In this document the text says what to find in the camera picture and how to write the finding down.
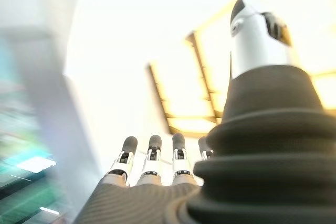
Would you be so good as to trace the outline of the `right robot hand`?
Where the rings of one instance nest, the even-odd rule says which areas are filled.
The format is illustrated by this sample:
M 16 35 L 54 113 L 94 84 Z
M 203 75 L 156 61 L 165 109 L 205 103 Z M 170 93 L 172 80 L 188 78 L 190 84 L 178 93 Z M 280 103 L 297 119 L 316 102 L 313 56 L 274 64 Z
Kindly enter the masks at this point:
M 237 0 L 230 34 L 227 99 L 200 139 L 205 159 L 167 187 L 157 172 L 127 187 L 117 163 L 75 223 L 335 223 L 335 118 L 297 66 L 288 27 Z

